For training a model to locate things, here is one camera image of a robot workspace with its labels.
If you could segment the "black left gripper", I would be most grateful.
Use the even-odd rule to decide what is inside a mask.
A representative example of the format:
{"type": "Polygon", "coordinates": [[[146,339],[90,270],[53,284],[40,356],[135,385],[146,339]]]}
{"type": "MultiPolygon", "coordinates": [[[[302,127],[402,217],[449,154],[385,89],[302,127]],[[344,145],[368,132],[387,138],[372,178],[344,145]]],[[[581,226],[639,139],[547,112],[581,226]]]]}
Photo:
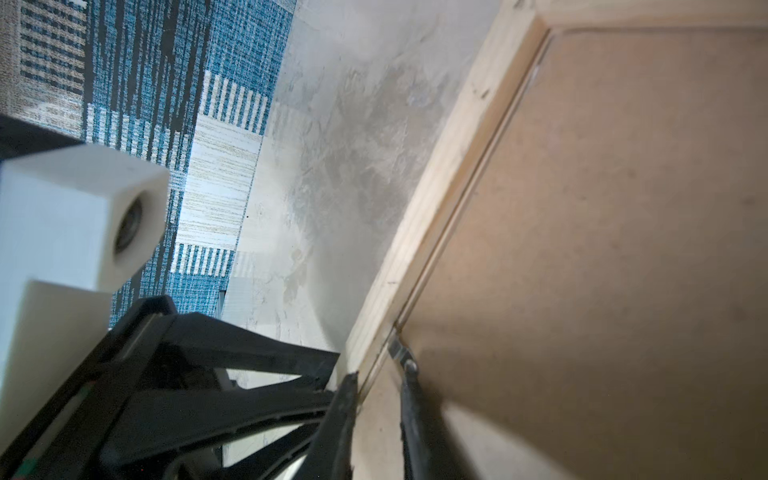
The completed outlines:
{"type": "Polygon", "coordinates": [[[325,387],[337,353],[176,312],[167,295],[136,301],[2,452],[1,477],[31,475],[34,445],[106,367],[108,391],[132,396],[99,453],[108,479],[171,479],[192,454],[325,415],[334,394],[312,390],[325,387]],[[240,390],[230,370],[295,378],[240,390]]]}

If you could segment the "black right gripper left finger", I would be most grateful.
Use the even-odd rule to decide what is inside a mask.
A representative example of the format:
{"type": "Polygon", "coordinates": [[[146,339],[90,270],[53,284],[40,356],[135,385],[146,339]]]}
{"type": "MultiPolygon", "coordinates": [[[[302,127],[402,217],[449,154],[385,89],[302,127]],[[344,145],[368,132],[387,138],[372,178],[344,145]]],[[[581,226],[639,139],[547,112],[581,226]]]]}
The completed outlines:
{"type": "Polygon", "coordinates": [[[336,390],[294,479],[352,479],[352,440],[358,405],[358,372],[336,390]]]}

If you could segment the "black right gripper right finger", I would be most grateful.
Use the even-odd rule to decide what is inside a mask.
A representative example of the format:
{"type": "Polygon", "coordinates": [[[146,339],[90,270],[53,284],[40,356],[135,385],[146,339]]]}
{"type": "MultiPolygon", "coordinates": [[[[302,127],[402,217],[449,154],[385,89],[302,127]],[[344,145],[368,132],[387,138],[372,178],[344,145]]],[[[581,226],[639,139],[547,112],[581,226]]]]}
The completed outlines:
{"type": "Polygon", "coordinates": [[[470,479],[442,420],[424,393],[414,360],[403,363],[400,394],[405,479],[470,479]]]}

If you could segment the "metal backing board clip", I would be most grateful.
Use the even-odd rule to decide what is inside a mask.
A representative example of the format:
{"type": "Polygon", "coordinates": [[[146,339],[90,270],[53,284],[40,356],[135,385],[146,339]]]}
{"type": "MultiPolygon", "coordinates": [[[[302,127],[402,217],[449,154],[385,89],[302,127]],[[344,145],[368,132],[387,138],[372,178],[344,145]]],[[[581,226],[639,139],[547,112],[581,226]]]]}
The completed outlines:
{"type": "Polygon", "coordinates": [[[418,374],[418,365],[412,352],[401,341],[398,335],[394,335],[390,339],[388,352],[392,360],[399,365],[405,374],[418,374]]]}

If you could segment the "brown cardboard backing board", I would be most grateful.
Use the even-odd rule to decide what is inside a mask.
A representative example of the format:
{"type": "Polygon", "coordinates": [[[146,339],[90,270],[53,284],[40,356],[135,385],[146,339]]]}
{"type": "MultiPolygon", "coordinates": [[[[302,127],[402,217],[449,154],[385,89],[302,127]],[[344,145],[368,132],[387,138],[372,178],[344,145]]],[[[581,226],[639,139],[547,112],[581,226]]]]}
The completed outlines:
{"type": "Polygon", "coordinates": [[[767,31],[553,29],[534,44],[359,422],[418,382],[435,479],[767,475],[767,31]]]}

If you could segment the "light wooden picture frame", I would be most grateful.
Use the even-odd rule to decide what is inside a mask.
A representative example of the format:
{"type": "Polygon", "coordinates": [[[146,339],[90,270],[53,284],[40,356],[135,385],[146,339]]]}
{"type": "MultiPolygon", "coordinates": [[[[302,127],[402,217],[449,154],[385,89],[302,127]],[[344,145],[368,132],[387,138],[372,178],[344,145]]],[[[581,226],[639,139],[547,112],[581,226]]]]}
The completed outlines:
{"type": "Polygon", "coordinates": [[[435,144],[329,381],[367,395],[551,37],[575,29],[761,28],[764,1],[504,1],[435,144]]]}

